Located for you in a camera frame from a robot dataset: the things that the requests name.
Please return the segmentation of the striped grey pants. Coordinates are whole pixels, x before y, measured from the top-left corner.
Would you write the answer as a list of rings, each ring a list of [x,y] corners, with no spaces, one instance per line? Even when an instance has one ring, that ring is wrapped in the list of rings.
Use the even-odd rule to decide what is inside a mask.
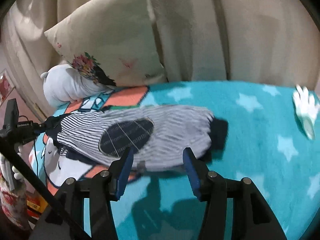
[[[187,147],[197,158],[223,149],[228,122],[205,107],[158,105],[64,114],[46,133],[61,154],[72,151],[105,166],[131,148],[132,168],[154,172],[181,166]]]

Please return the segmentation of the grey plush toy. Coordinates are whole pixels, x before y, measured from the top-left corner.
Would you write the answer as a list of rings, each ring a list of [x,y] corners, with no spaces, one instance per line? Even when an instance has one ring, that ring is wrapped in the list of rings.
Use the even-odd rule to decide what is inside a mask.
[[[82,77],[68,64],[60,64],[41,74],[43,92],[49,105],[59,107],[112,89]]]

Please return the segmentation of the white glove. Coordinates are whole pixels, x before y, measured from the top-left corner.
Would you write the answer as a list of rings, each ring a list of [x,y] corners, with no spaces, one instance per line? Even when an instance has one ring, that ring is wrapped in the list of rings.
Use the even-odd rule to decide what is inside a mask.
[[[310,140],[315,140],[315,122],[319,113],[319,102],[306,87],[296,85],[293,93],[293,103],[295,105],[296,116],[302,124],[302,128]]]

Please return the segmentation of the beige floral cushion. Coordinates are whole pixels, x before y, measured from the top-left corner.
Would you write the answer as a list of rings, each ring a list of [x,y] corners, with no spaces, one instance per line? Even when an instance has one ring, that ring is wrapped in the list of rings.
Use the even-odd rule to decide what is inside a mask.
[[[107,86],[164,83],[147,0],[90,0],[44,33],[80,75]]]

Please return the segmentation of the beige curtain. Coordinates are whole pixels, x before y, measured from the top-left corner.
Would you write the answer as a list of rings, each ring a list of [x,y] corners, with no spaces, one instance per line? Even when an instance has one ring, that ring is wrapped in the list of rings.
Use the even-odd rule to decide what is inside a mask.
[[[41,74],[67,64],[44,33],[90,0],[1,0],[1,49],[20,95],[49,116]],[[319,91],[319,0],[147,0],[167,80]]]

